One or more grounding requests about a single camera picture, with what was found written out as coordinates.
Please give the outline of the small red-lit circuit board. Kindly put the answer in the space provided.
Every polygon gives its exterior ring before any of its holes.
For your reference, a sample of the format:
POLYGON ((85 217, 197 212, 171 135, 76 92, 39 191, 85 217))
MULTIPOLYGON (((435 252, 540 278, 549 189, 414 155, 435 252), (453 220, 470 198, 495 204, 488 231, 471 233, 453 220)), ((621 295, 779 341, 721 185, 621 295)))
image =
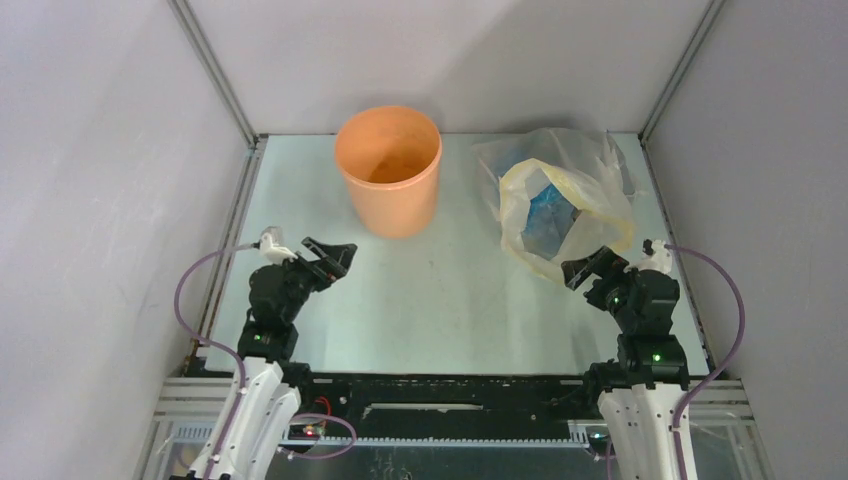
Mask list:
POLYGON ((325 433, 322 424, 293 425, 289 428, 288 439, 290 441, 318 441, 325 433))

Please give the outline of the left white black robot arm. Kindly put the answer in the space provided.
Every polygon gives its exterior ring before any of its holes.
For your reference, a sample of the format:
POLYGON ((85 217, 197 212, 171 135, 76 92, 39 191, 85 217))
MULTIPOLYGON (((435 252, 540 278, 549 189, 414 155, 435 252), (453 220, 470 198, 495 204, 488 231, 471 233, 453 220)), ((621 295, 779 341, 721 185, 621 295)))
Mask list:
POLYGON ((197 332, 199 343, 218 348, 236 363, 234 378, 214 429, 186 479, 262 479, 290 422, 311 417, 316 390, 308 364, 292 359, 294 325, 309 297, 344 278, 357 252, 354 244, 302 241, 309 260, 279 243, 273 233, 247 244, 266 260, 248 279, 245 323, 235 348, 197 332))

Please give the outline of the translucent yellowish plastic bag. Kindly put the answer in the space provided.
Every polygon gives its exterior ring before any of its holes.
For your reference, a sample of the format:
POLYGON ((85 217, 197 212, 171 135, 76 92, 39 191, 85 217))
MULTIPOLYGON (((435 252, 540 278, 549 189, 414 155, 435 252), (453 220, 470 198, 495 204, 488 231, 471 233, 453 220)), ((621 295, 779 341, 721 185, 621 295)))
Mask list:
POLYGON ((562 282, 561 264, 609 247, 628 250, 635 234, 635 195, 626 158, 607 132, 540 128, 473 145, 480 191, 501 232, 502 249, 533 273, 562 282), (531 199, 548 185, 580 214, 551 260, 522 242, 531 199))

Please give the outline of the right aluminium corner post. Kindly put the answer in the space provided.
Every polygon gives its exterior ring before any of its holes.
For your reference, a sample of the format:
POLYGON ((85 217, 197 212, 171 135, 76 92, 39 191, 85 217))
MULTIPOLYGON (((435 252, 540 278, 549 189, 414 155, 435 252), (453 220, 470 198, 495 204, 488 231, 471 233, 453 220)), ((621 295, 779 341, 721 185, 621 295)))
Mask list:
POLYGON ((640 132, 639 139, 642 146, 646 146, 651 136, 663 118, 665 111, 681 87, 699 51, 714 28, 718 17, 722 13, 727 0, 710 0, 698 21, 695 29, 687 40, 685 47, 676 61, 671 74, 665 82, 660 94, 657 96, 640 132))

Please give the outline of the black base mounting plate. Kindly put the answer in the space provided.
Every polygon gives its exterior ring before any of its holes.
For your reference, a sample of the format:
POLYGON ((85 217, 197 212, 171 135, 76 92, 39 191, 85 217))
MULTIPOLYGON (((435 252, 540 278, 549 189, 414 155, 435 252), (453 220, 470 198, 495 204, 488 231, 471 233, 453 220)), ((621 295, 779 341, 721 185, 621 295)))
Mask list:
POLYGON ((576 375, 315 373, 301 414, 347 421, 358 438, 565 441, 602 419, 598 392, 576 375))

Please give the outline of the left aluminium corner post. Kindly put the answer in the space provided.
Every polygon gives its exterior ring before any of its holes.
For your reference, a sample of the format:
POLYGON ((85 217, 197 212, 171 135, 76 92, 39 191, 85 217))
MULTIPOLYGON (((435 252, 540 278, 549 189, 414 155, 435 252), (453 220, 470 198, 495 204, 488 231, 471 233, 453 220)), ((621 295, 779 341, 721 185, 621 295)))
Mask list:
POLYGON ((254 148, 259 135, 248 120, 194 8, 186 0, 168 0, 167 3, 241 137, 249 148, 254 148))

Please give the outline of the blue plastic trash bag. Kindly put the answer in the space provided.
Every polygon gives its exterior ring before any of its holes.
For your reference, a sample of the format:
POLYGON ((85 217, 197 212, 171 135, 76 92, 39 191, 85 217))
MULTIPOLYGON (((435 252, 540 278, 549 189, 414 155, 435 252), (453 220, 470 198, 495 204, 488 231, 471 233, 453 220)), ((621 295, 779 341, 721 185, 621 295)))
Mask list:
POLYGON ((522 231, 525 250, 546 260, 553 259, 579 214, 554 185, 548 185, 531 199, 522 231))

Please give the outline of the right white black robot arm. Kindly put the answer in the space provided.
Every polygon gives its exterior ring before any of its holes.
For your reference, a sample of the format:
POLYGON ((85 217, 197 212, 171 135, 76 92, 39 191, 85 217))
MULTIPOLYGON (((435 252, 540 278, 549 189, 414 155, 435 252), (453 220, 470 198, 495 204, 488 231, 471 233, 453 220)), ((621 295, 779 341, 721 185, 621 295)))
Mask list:
POLYGON ((672 278, 673 257, 664 242, 647 240, 636 263, 602 247, 588 257, 562 263, 564 284, 591 287, 586 302, 617 324, 615 359, 594 363, 584 375, 581 402, 607 427, 606 459, 615 459, 624 479, 693 479, 685 351, 672 334, 672 314, 681 296, 672 278))

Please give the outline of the aluminium corner post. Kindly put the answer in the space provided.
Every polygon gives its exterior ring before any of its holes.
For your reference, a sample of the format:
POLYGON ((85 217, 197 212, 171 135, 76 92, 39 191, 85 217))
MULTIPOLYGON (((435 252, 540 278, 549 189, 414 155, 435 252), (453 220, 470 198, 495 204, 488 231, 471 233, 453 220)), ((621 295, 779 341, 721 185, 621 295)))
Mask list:
POLYGON ((167 3, 241 137, 249 148, 254 148, 259 135, 248 120, 194 8, 186 0, 168 0, 167 3))
POLYGON ((722 13, 727 0, 710 0, 698 21, 695 29, 687 40, 685 47, 676 61, 671 74, 665 82, 660 94, 657 96, 640 132, 639 139, 642 146, 646 146, 651 136, 663 118, 665 111, 681 87, 699 51, 714 28, 718 17, 722 13))

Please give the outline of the orange plastic trash bin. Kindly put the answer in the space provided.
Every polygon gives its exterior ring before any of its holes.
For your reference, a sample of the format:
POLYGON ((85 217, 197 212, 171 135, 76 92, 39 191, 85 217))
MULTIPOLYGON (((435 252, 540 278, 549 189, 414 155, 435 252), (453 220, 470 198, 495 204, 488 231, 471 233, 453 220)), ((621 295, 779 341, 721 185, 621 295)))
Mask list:
POLYGON ((438 203, 442 150, 436 124, 413 108, 352 116, 336 135, 334 159, 362 224, 386 238, 423 230, 438 203))

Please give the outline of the aluminium frame rail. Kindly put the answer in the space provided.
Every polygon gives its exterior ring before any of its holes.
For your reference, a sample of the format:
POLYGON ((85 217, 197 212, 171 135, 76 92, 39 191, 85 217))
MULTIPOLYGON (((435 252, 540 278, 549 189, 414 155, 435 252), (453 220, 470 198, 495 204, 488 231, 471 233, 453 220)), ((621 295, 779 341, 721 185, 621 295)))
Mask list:
MULTIPOLYGON (((155 420, 215 423, 229 391, 227 378, 171 378, 155 420)), ((577 376, 315 374, 306 406, 347 420, 362 445, 565 445, 589 441, 604 422, 577 376)), ((699 427, 754 422, 738 380, 718 380, 689 406, 699 427)))

